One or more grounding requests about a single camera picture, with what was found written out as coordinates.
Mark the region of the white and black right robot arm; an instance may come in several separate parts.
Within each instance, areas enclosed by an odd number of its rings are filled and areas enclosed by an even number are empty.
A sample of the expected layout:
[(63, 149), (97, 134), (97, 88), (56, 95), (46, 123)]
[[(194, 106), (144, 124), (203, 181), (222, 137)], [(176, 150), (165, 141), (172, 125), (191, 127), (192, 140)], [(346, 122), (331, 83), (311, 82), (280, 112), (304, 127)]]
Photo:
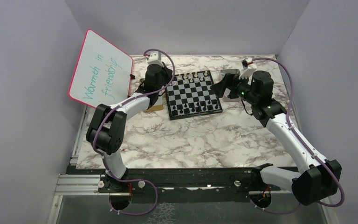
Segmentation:
[(275, 185), (293, 193), (302, 205), (310, 205), (332, 196), (342, 187), (339, 184), (342, 167), (329, 160), (304, 138), (291, 121), (286, 109), (273, 99), (274, 81), (266, 71), (256, 71), (250, 79), (227, 73), (211, 86), (222, 98), (225, 92), (251, 105), (252, 115), (267, 128), (287, 150), (296, 164), (297, 172), (263, 164), (252, 169), (250, 183), (254, 189)]

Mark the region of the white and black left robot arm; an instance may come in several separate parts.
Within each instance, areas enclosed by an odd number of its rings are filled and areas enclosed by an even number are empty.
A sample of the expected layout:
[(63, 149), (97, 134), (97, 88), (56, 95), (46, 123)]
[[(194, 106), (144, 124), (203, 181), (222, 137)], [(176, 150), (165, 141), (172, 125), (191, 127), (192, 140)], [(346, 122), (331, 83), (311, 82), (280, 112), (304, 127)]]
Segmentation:
[(160, 93), (172, 82), (174, 73), (175, 69), (167, 68), (164, 63), (150, 64), (144, 81), (129, 98), (95, 108), (86, 140), (101, 155), (106, 175), (111, 178), (110, 185), (115, 191), (123, 191), (128, 185), (125, 177), (127, 167), (120, 153), (126, 122), (155, 105)]

